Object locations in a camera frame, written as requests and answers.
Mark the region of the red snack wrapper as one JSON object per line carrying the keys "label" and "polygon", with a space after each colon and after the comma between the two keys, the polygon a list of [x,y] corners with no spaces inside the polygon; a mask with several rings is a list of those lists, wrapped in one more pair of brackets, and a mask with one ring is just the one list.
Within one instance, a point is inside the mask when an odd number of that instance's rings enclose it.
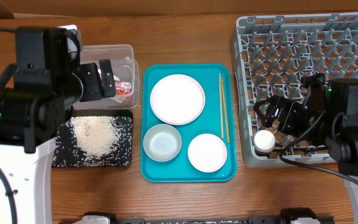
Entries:
{"label": "red snack wrapper", "polygon": [[128,95],[132,91],[131,82],[115,81],[115,87],[117,95]]}

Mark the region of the white plastic cup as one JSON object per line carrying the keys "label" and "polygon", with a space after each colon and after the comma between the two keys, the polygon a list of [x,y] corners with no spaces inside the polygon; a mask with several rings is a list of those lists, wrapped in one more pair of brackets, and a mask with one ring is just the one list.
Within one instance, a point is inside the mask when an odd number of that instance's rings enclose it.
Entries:
{"label": "white plastic cup", "polygon": [[265,156],[270,154],[275,148],[275,136],[268,130],[260,130],[254,134],[253,138],[256,154]]}

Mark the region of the grey bowl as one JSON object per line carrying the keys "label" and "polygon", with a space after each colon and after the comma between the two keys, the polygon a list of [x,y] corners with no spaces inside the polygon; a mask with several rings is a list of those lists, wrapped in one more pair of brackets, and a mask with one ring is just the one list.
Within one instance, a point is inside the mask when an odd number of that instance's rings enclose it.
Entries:
{"label": "grey bowl", "polygon": [[146,155],[157,162],[167,162],[175,158],[181,150],[181,135],[169,124],[151,127],[143,138]]}

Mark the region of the white napkin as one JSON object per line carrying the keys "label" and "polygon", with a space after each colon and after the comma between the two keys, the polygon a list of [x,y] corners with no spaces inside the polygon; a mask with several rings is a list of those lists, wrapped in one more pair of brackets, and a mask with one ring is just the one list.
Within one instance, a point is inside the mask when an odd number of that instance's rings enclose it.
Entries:
{"label": "white napkin", "polygon": [[[114,81],[120,81],[120,79],[117,76],[114,76]],[[116,101],[122,102],[125,101],[126,95],[115,95],[114,99]]]}

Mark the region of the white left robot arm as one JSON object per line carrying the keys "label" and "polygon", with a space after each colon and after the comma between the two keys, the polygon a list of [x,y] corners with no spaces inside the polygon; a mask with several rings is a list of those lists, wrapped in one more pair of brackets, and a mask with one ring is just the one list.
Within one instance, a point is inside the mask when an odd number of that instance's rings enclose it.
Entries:
{"label": "white left robot arm", "polygon": [[51,223],[58,127],[77,102],[116,95],[108,60],[83,64],[75,25],[12,30],[16,61],[0,75],[0,223]]}

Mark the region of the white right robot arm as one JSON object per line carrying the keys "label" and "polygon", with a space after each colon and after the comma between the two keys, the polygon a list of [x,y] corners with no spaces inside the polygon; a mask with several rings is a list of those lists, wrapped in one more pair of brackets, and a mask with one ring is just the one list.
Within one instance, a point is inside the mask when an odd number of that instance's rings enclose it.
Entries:
{"label": "white right robot arm", "polygon": [[[279,132],[295,138],[279,152],[281,161],[343,179],[358,223],[358,79],[326,81],[324,77],[319,72],[301,78],[302,87],[308,91],[304,103],[273,95],[256,102],[254,111],[264,127],[270,128],[277,121]],[[285,153],[301,141],[324,146],[338,170],[285,158]]]}

